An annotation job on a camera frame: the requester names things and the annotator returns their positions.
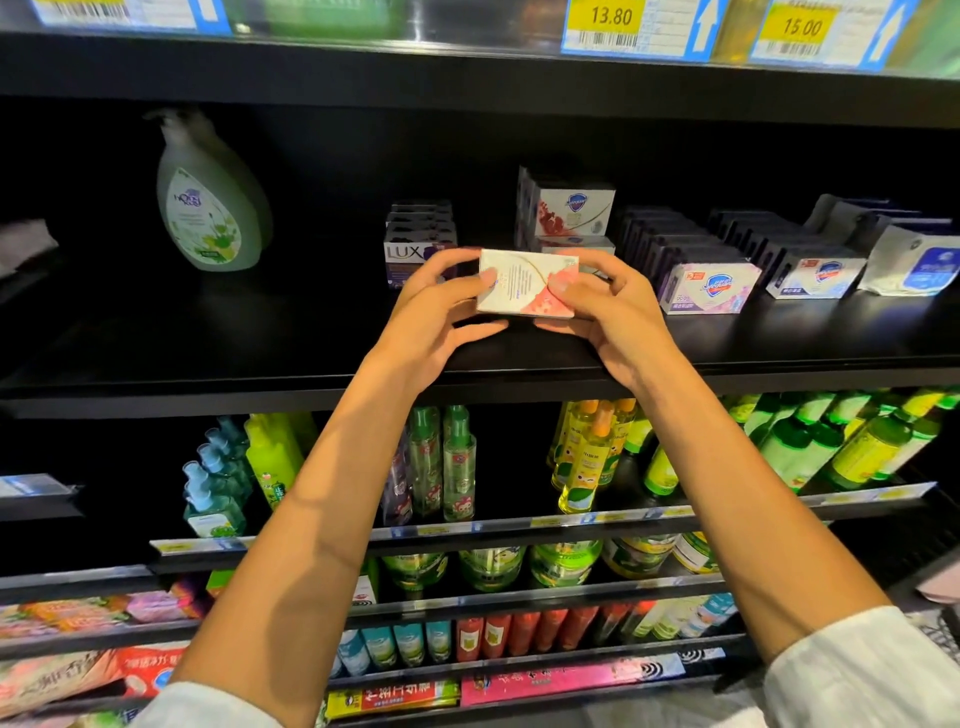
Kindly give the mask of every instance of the price tag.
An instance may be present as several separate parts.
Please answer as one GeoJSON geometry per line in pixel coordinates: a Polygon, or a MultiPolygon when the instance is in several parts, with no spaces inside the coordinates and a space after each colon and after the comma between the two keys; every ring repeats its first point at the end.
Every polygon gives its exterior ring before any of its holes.
{"type": "Polygon", "coordinates": [[[568,0],[564,53],[709,61],[728,0],[568,0]]]}

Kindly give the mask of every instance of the forearm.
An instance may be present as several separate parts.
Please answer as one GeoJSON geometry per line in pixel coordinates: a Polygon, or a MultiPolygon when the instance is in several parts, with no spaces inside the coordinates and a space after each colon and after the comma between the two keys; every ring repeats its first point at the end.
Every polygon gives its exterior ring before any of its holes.
{"type": "Polygon", "coordinates": [[[414,396],[367,357],[175,676],[312,726],[414,396]]]}
{"type": "Polygon", "coordinates": [[[651,348],[637,399],[768,661],[883,591],[777,477],[685,357],[651,348]]]}

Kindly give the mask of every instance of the yellow price label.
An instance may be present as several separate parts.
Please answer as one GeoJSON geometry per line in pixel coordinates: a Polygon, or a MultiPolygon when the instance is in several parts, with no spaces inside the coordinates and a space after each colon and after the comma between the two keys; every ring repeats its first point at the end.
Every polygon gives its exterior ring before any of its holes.
{"type": "Polygon", "coordinates": [[[646,0],[570,0],[566,27],[571,31],[635,36],[646,0]]]}
{"type": "Polygon", "coordinates": [[[840,12],[838,5],[775,2],[770,6],[760,40],[821,44],[840,12]]]}

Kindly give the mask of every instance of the red bottle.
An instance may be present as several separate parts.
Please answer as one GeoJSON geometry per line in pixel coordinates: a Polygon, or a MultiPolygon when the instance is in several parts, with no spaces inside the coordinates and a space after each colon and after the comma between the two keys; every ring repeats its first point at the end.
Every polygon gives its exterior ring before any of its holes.
{"type": "Polygon", "coordinates": [[[507,651],[511,657],[519,657],[530,651],[530,643],[534,639],[534,632],[539,623],[540,612],[514,615],[514,623],[510,629],[510,639],[507,642],[507,651]]]}
{"type": "Polygon", "coordinates": [[[540,626],[537,627],[537,634],[534,635],[535,652],[548,652],[550,650],[568,611],[567,609],[553,609],[540,615],[540,626]]]}
{"type": "Polygon", "coordinates": [[[510,631],[511,615],[487,617],[487,626],[483,631],[483,656],[495,660],[503,656],[507,646],[507,633],[510,631]]]}
{"type": "Polygon", "coordinates": [[[469,663],[480,657],[483,618],[457,619],[457,662],[469,663]]]}
{"type": "Polygon", "coordinates": [[[584,633],[597,616],[600,607],[580,607],[571,609],[570,614],[564,619],[564,625],[560,628],[560,636],[557,643],[562,650],[576,649],[583,638],[584,633]]]}

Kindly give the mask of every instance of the bottle label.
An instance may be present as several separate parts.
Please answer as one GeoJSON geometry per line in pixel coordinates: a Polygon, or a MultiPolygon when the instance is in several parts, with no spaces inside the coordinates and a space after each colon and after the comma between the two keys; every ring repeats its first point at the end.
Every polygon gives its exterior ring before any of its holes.
{"type": "Polygon", "coordinates": [[[850,482],[862,485],[886,465],[900,449],[862,429],[833,458],[833,470],[850,482]]]}
{"type": "Polygon", "coordinates": [[[570,478],[567,481],[569,491],[566,494],[566,504],[572,510],[588,511],[593,504],[593,494],[600,484],[600,473],[610,447],[605,445],[591,445],[584,442],[577,454],[570,478]]]}
{"type": "Polygon", "coordinates": [[[205,516],[191,516],[187,522],[202,539],[237,536],[237,529],[222,513],[208,513],[205,516]]]}
{"type": "Polygon", "coordinates": [[[673,470],[666,451],[663,447],[657,448],[657,454],[654,455],[653,462],[647,469],[647,474],[643,478],[643,484],[658,496],[669,496],[677,488],[680,479],[673,470]]]}
{"type": "Polygon", "coordinates": [[[180,248],[208,265],[229,263],[240,252],[240,229],[230,211],[180,167],[167,188],[167,223],[180,248]]]}

